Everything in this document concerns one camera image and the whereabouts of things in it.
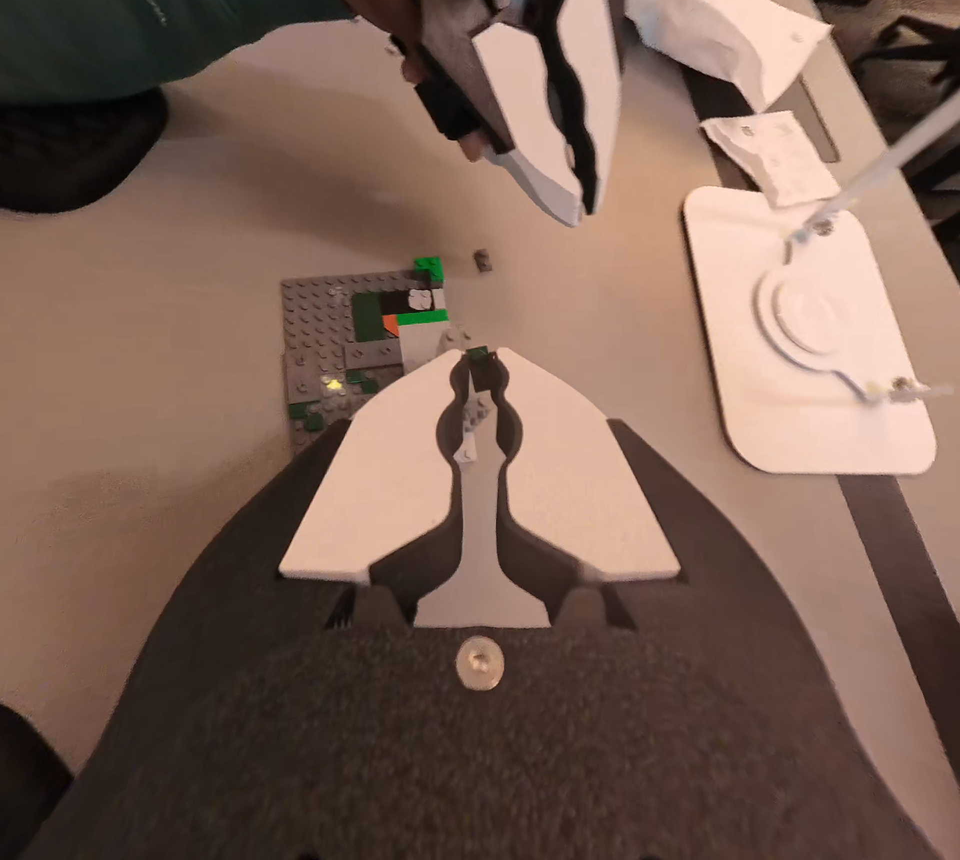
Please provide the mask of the grey green toy brick assembly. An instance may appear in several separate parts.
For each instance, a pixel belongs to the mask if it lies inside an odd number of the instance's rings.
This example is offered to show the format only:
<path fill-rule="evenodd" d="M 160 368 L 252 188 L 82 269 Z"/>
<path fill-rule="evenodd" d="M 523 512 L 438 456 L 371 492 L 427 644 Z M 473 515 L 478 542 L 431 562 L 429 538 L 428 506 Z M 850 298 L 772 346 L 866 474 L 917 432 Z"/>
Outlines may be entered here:
<path fill-rule="evenodd" d="M 351 339 L 343 343 L 347 382 L 370 398 L 450 351 L 484 362 L 490 354 L 451 319 L 441 258 L 423 255 L 410 270 L 357 279 L 349 302 Z"/>

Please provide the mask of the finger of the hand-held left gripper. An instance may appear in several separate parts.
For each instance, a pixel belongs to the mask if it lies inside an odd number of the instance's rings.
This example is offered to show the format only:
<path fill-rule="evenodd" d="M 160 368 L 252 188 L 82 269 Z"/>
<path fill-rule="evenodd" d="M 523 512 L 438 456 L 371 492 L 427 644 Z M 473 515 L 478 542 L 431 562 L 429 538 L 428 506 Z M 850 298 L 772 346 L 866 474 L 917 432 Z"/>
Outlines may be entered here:
<path fill-rule="evenodd" d="M 543 43 L 497 22 L 472 43 L 510 134 L 508 150 L 490 156 L 491 162 L 544 213 L 576 228 L 596 207 L 598 152 L 568 28 L 558 20 Z"/>
<path fill-rule="evenodd" d="M 551 214 L 594 214 L 603 204 L 621 110 L 621 64 L 609 0 L 541 0 L 535 34 L 558 114 L 566 175 L 543 196 Z"/>

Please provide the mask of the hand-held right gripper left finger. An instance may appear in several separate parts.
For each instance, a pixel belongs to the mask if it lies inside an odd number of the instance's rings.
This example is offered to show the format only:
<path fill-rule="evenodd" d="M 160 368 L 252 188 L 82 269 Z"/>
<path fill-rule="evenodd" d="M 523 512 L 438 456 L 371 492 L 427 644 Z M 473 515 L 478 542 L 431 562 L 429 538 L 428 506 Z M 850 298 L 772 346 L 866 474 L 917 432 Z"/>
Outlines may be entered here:
<path fill-rule="evenodd" d="M 388 386 L 354 416 L 279 563 L 286 579 L 390 590 L 417 606 L 463 549 L 466 356 L 450 350 Z"/>

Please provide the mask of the white booklet stand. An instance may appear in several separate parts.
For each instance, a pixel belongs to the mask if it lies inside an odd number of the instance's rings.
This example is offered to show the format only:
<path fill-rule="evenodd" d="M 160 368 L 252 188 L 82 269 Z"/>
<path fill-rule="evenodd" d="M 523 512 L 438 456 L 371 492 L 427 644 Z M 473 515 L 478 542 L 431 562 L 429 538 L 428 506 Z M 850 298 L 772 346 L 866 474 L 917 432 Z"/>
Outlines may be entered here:
<path fill-rule="evenodd" d="M 937 441 L 868 234 L 850 209 L 958 123 L 958 93 L 823 206 L 702 186 L 682 219 L 726 437 L 774 474 L 916 475 Z"/>

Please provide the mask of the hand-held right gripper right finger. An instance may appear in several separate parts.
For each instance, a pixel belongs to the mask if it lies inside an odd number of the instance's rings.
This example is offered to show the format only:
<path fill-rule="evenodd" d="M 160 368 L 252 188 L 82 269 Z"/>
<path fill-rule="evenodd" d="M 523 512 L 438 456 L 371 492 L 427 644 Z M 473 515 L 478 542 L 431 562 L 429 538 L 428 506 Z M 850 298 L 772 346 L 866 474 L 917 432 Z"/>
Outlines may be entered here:
<path fill-rule="evenodd" d="M 547 610 L 571 590 L 674 581 L 681 564 L 607 416 L 508 348 L 488 362 L 497 411 L 496 551 Z"/>

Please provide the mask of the grey desk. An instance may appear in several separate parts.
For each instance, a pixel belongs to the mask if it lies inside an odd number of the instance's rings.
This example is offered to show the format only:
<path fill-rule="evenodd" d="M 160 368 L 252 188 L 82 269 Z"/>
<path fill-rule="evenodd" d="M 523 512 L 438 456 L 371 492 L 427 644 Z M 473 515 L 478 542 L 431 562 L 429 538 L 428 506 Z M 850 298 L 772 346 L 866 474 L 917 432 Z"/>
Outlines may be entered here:
<path fill-rule="evenodd" d="M 712 165 L 630 32 L 576 228 L 483 131 L 441 134 L 358 14 L 162 85 L 177 139 L 114 193 L 2 222 L 2 693 L 84 760 L 28 856 L 958 858 L 958 772 L 838 477 L 720 433 L 680 222 Z M 433 254 L 490 350 L 460 565 L 417 606 L 286 579 L 358 411 L 293 454 L 282 281 Z M 676 580 L 547 610 L 503 573 L 500 348 L 606 415 Z"/>

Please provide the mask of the large crumpled white paper bag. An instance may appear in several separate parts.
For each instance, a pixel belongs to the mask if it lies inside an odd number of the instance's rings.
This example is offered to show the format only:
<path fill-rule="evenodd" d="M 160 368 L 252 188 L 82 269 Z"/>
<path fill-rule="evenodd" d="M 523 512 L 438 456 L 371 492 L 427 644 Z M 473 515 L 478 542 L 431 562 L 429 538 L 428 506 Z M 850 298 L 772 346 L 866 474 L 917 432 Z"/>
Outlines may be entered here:
<path fill-rule="evenodd" d="M 754 113 L 769 110 L 831 32 L 773 0 L 625 0 L 643 42 L 734 85 Z"/>

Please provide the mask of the small white paper bag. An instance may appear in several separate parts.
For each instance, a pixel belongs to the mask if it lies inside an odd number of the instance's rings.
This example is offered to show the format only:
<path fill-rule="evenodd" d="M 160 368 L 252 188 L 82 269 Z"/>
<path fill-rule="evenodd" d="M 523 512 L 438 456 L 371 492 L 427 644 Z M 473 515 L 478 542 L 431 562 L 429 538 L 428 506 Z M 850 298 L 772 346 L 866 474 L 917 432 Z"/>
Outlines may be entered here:
<path fill-rule="evenodd" d="M 826 202 L 841 191 L 791 110 L 714 117 L 700 127 L 774 208 Z"/>

